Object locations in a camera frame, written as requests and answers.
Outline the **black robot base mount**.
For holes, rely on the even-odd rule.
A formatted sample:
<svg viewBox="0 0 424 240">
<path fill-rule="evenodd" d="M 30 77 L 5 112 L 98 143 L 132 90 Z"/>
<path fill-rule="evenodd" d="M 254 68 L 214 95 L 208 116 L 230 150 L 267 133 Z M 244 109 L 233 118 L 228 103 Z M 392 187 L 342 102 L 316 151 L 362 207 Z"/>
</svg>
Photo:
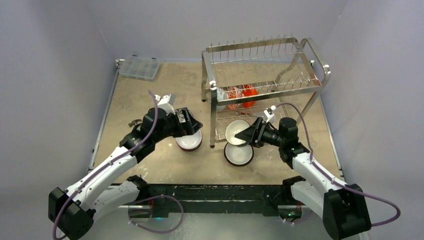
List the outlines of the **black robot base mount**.
<svg viewBox="0 0 424 240">
<path fill-rule="evenodd" d="M 136 186 L 136 204 L 153 200 L 152 216 L 167 218 L 171 213 L 261 214 L 277 217 L 284 206 L 298 203 L 282 184 L 171 184 L 147 183 L 133 175 L 127 181 Z"/>
</svg>

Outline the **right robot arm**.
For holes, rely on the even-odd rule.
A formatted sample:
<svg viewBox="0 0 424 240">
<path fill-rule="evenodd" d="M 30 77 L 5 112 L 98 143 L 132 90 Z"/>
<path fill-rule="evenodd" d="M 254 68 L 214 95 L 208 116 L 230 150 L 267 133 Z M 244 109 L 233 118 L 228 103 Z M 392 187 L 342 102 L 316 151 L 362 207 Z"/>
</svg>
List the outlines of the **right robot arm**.
<svg viewBox="0 0 424 240">
<path fill-rule="evenodd" d="M 261 148 L 264 144 L 278 147 L 280 158 L 298 178 L 286 180 L 280 196 L 288 204 L 296 200 L 308 206 L 323 222 L 333 240 L 341 240 L 371 229 L 372 224 L 362 189 L 350 185 L 353 192 L 344 188 L 344 181 L 336 178 L 315 160 L 300 141 L 295 119 L 280 119 L 278 128 L 258 117 L 254 123 L 239 119 L 225 130 L 226 140 L 233 145 L 251 145 Z"/>
</svg>

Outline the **solid orange bowl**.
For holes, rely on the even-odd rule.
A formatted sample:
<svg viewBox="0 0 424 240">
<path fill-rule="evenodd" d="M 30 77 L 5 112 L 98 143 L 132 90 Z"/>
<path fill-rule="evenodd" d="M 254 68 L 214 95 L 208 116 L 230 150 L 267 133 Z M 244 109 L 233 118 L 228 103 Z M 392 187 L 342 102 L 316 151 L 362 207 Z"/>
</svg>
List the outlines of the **solid orange bowl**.
<svg viewBox="0 0 424 240">
<path fill-rule="evenodd" d="M 258 95 L 258 91 L 251 84 L 245 84 L 242 89 L 242 94 L 244 97 L 252 97 Z M 244 108 L 250 108 L 256 104 L 256 101 L 243 102 L 242 105 Z"/>
</svg>

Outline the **stainless steel dish rack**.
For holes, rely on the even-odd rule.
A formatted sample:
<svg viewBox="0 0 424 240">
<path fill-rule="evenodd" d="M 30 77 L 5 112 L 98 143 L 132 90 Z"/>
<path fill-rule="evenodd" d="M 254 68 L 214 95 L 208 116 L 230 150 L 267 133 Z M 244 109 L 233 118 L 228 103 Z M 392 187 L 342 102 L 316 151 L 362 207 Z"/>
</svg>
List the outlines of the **stainless steel dish rack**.
<svg viewBox="0 0 424 240">
<path fill-rule="evenodd" d="M 327 60 L 311 38 L 277 36 L 240 42 L 210 45 L 201 53 L 201 100 L 210 105 L 209 145 L 224 141 L 230 122 L 242 119 L 253 122 L 269 106 L 286 102 L 291 96 L 309 96 L 302 107 L 305 115 L 330 80 Z M 244 96 L 244 85 L 253 85 L 258 95 Z M 240 90 L 237 99 L 217 101 L 217 88 Z M 256 101 L 244 108 L 242 103 Z M 239 104 L 229 110 L 228 105 Z M 227 105 L 217 112 L 217 106 Z"/>
</svg>

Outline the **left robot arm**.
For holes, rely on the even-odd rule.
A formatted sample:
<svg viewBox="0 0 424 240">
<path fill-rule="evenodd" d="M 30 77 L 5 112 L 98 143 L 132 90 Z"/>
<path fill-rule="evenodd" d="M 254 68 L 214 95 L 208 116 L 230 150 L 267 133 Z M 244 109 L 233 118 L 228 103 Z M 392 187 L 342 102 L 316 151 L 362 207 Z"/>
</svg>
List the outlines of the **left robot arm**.
<svg viewBox="0 0 424 240">
<path fill-rule="evenodd" d="M 141 123 L 135 125 L 107 159 L 81 180 L 65 190 L 56 187 L 48 195 L 48 218 L 53 222 L 52 237 L 78 240 L 103 215 L 121 205 L 146 202 L 176 201 L 165 193 L 153 193 L 140 176 L 130 176 L 117 188 L 109 186 L 127 170 L 155 151 L 156 144 L 166 138 L 192 136 L 203 124 L 186 107 L 165 110 L 151 108 Z"/>
</svg>

